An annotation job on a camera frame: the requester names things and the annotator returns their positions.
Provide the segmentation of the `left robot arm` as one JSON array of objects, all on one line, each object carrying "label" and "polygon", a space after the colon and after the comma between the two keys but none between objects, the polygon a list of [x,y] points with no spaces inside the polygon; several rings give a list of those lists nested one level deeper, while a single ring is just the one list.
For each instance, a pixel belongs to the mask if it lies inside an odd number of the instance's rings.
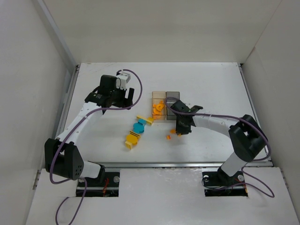
[{"label": "left robot arm", "polygon": [[108,108],[130,109],[135,90],[126,88],[129,80],[130,74],[121,71],[115,76],[101,76],[99,86],[85,98],[71,124],[56,138],[45,142],[45,169],[51,176],[58,175],[65,180],[89,178],[103,181],[104,166],[83,160],[78,145]]}]

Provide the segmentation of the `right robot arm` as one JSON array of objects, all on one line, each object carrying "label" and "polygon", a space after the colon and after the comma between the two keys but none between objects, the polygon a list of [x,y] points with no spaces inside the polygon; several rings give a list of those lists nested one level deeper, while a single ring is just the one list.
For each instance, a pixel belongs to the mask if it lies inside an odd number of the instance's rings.
[{"label": "right robot arm", "polygon": [[268,139],[255,119],[245,114],[243,117],[199,113],[203,109],[194,105],[189,108],[181,100],[167,106],[176,116],[176,134],[187,135],[191,127],[206,128],[227,136],[233,147],[233,153],[218,168],[219,179],[233,178],[247,163],[254,161],[256,156],[267,146]]}]

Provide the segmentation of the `orange curved lego pair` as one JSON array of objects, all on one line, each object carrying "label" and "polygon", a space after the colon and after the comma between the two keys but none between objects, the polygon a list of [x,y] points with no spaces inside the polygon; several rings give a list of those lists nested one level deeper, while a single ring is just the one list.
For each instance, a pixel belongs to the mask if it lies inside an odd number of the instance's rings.
[{"label": "orange curved lego pair", "polygon": [[171,129],[170,130],[171,134],[177,135],[177,136],[181,136],[181,134],[177,134],[175,129]]}]

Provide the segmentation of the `aluminium rail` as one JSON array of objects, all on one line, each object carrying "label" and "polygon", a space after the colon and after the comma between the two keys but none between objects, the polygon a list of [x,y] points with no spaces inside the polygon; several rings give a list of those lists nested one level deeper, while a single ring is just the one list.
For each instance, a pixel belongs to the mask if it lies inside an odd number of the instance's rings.
[{"label": "aluminium rail", "polygon": [[[72,72],[69,72],[69,71],[66,72],[66,75],[64,78],[64,83],[63,83],[63,91],[62,91],[59,101],[58,101],[59,102],[58,110],[56,112],[54,127],[53,127],[53,131],[51,133],[50,138],[55,138],[56,135],[58,135],[60,132],[62,132],[63,128],[66,124],[66,119],[67,119],[68,111],[70,108],[70,102],[72,99],[72,95],[74,93],[75,83],[76,83],[76,80],[78,77],[79,69],[80,69],[80,64],[77,64],[71,70]],[[46,139],[44,139],[44,142],[43,142],[43,148],[42,148],[41,157],[40,157],[40,165],[36,172],[32,190],[36,190],[36,188],[38,186],[38,181],[39,181],[41,171],[43,168],[45,168],[44,144],[47,139],[48,139],[48,137]]]},{"label": "aluminium rail", "polygon": [[[251,98],[251,94],[250,94],[250,91],[249,91],[249,88],[248,88],[248,85],[247,85],[247,82],[246,82],[246,79],[245,79],[245,76],[244,76],[242,66],[243,66],[243,64],[238,63],[238,67],[239,67],[239,70],[240,70],[240,75],[241,75],[241,78],[243,80],[244,87],[246,89],[246,93],[247,93],[247,96],[248,96],[248,99],[249,99],[249,102],[250,102],[250,105],[251,105],[252,112],[254,114],[254,118],[255,118],[257,124],[260,125],[256,110],[255,110],[255,106],[254,106],[253,100]],[[272,159],[271,159],[272,149],[271,149],[269,143],[267,143],[267,145],[265,146],[264,152],[266,153],[266,156],[263,157],[262,159],[257,159],[257,161],[258,162],[260,162],[260,161],[272,162]]]},{"label": "aluminium rail", "polygon": [[[103,165],[105,168],[196,168],[196,167],[220,167],[222,165],[221,162],[207,162],[207,163],[200,163],[200,162],[188,162],[188,163],[148,163],[148,162],[103,162],[97,163]],[[65,162],[59,160],[54,164],[54,169],[66,169],[73,171],[83,169],[83,162]]]}]

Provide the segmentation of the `teal lego block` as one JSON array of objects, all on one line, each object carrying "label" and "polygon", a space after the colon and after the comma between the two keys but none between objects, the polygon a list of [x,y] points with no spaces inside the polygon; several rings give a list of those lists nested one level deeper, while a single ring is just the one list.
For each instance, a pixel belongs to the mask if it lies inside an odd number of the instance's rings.
[{"label": "teal lego block", "polygon": [[138,123],[142,124],[143,126],[145,126],[147,124],[147,122],[144,119],[139,119]]}]

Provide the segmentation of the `yellow lego plate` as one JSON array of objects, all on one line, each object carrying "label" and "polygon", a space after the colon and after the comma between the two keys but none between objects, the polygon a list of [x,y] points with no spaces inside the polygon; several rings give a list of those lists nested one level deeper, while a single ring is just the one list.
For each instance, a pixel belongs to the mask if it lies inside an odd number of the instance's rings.
[{"label": "yellow lego plate", "polygon": [[152,117],[143,117],[141,115],[137,115],[136,118],[138,120],[144,120],[146,122],[147,125],[152,126],[154,119]]}]

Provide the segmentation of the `amber transparent container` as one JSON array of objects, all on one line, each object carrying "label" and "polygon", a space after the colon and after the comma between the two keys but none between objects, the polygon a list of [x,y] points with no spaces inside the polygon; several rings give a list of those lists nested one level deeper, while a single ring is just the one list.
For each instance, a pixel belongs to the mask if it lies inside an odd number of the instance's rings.
[{"label": "amber transparent container", "polygon": [[152,92],[152,117],[154,120],[166,120],[165,91]]}]

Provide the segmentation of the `aluminium front rail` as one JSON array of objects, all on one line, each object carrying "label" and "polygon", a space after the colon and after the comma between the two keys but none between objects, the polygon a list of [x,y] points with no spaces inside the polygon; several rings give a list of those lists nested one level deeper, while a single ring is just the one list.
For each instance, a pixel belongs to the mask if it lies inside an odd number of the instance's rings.
[{"label": "aluminium front rail", "polygon": [[[221,162],[207,162],[207,163],[200,163],[200,162],[188,162],[188,163],[148,163],[148,162],[103,162],[97,163],[103,165],[105,168],[196,168],[196,167],[220,167],[222,165]],[[73,171],[83,169],[83,162],[65,162],[59,160],[54,164],[54,169],[66,169]]]}]

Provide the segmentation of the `grey transparent container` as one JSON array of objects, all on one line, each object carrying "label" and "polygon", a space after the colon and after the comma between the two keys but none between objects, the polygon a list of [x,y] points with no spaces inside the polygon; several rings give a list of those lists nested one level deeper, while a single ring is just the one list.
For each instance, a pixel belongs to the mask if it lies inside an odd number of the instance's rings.
[{"label": "grey transparent container", "polygon": [[167,120],[176,120],[175,114],[170,110],[171,106],[180,99],[179,91],[167,91],[166,92],[166,119]]}]

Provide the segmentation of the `aluminium left rail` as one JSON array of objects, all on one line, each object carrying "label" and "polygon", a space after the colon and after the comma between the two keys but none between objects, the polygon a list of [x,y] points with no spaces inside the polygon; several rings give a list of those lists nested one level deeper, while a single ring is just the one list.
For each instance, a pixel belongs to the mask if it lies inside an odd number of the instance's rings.
[{"label": "aluminium left rail", "polygon": [[[68,111],[70,108],[70,102],[72,99],[72,95],[74,93],[75,83],[76,83],[76,80],[78,77],[79,69],[80,69],[80,64],[77,64],[71,70],[72,72],[69,72],[69,71],[66,72],[66,75],[64,78],[64,83],[63,83],[63,91],[62,91],[59,101],[58,101],[59,102],[58,110],[56,112],[54,127],[53,127],[53,131],[51,133],[50,138],[55,138],[56,135],[58,135],[60,132],[62,132],[63,128],[66,124],[66,119],[67,119]],[[43,142],[43,148],[42,148],[41,157],[40,157],[40,165],[36,172],[32,190],[36,190],[36,188],[38,186],[38,181],[39,181],[41,171],[43,168],[45,168],[44,144],[47,139],[48,139],[48,137],[46,139],[44,139],[44,142]]]}]

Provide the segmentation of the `yellow lego block bottom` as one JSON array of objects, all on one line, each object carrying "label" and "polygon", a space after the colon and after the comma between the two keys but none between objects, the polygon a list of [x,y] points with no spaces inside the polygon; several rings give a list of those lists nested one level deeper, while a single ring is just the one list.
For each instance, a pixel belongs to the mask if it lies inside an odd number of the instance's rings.
[{"label": "yellow lego block bottom", "polygon": [[129,141],[125,141],[125,146],[129,149],[132,150],[135,146],[137,145],[137,143],[131,143]]}]

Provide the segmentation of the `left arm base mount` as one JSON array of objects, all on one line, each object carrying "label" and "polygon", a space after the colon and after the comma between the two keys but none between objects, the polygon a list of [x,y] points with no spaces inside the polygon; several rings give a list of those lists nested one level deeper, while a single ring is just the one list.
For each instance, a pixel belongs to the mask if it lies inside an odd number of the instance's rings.
[{"label": "left arm base mount", "polygon": [[100,177],[85,178],[87,188],[85,197],[118,197],[120,184],[120,169],[105,168],[100,170]]}]

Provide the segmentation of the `aluminium right rail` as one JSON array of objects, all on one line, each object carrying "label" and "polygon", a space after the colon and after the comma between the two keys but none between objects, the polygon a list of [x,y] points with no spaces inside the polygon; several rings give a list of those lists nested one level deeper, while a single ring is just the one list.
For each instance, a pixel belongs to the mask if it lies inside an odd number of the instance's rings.
[{"label": "aluminium right rail", "polygon": [[[255,106],[254,106],[253,100],[251,98],[251,94],[250,94],[250,91],[249,91],[249,88],[248,88],[248,85],[247,85],[247,82],[246,82],[246,79],[245,79],[245,76],[244,76],[242,66],[243,66],[243,64],[238,63],[238,67],[239,67],[239,70],[240,70],[240,75],[241,75],[241,78],[243,80],[244,87],[246,89],[246,93],[247,93],[247,96],[248,96],[248,99],[249,99],[249,102],[250,102],[250,105],[251,105],[252,112],[254,114],[254,118],[255,118],[257,124],[260,125],[256,110],[255,110]],[[258,162],[260,162],[260,161],[272,162],[272,159],[271,159],[272,149],[271,149],[269,143],[267,143],[267,145],[265,146],[264,152],[266,153],[266,156],[263,157],[262,159],[257,159],[257,161]]]}]

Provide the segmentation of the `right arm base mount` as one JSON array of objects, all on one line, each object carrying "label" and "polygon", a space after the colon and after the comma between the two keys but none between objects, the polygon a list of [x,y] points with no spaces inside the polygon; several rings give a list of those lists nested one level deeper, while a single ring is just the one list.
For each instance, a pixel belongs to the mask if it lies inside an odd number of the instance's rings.
[{"label": "right arm base mount", "polygon": [[232,177],[220,170],[202,172],[202,185],[206,197],[248,197],[244,181],[242,171],[237,171]]}]

